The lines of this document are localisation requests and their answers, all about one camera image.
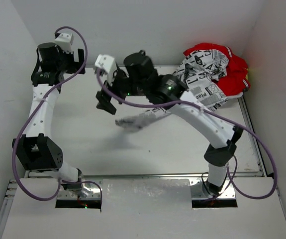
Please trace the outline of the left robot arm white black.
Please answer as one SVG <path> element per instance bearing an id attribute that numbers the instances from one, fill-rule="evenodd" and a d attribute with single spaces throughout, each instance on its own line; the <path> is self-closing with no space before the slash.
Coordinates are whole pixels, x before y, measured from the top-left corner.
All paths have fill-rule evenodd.
<path id="1" fill-rule="evenodd" d="M 51 126 L 64 74 L 84 74 L 87 53 L 78 49 L 76 61 L 72 43 L 55 40 L 39 44 L 36 54 L 31 74 L 33 97 L 29 118 L 13 140 L 12 168 L 16 172 L 19 161 L 26 171 L 45 173 L 68 190 L 80 190 L 82 173 L 64 161 L 61 147 L 52 140 Z"/>

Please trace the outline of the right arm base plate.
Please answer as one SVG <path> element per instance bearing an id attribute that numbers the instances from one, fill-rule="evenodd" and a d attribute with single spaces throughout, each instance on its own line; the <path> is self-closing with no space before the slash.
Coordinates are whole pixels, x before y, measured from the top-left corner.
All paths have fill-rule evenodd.
<path id="1" fill-rule="evenodd" d="M 209 200 L 211 198 L 215 198 L 218 200 L 236 199 L 234 187 L 230 183 L 229 179 L 226 179 L 225 183 L 222 186 L 222 189 L 217 194 L 214 194 L 213 191 L 210 191 L 203 185 L 202 179 L 200 177 L 191 178 L 190 190 L 191 198 L 193 200 Z"/>

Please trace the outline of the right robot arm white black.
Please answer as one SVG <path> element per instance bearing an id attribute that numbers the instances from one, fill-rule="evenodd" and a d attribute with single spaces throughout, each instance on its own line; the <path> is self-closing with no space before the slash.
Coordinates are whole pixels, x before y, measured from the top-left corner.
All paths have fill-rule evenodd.
<path id="1" fill-rule="evenodd" d="M 106 76 L 95 96 L 97 109 L 114 115 L 112 98 L 122 104 L 128 96 L 145 96 L 150 107 L 164 108 L 185 120 L 209 141 L 204 154 L 208 178 L 203 186 L 209 195 L 218 196 L 227 178 L 227 163 L 234 156 L 243 129 L 207 113 L 207 108 L 188 91 L 185 83 L 172 74 L 160 75 L 144 50 L 128 55 L 123 64 L 125 70 L 110 55 L 97 57 L 95 73 Z"/>

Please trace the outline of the newspaper print trousers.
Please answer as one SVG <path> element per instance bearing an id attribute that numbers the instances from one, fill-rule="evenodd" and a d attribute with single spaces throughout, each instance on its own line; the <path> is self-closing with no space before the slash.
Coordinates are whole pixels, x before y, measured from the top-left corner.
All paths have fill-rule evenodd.
<path id="1" fill-rule="evenodd" d="M 220 78 L 227 76 L 227 66 L 232 51 L 226 46 L 201 43 L 184 52 L 185 59 L 173 73 L 189 91 L 210 111 L 215 111 L 228 101 L 218 87 Z M 164 108 L 147 109 L 135 115 L 115 120 L 118 127 L 139 131 L 171 113 Z"/>

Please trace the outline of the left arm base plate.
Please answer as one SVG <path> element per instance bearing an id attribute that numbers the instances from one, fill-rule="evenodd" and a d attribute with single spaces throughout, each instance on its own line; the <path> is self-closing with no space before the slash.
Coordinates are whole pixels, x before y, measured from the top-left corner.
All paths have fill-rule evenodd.
<path id="1" fill-rule="evenodd" d="M 62 181 L 58 200 L 100 200 L 102 181 L 84 180 L 82 182 Z"/>

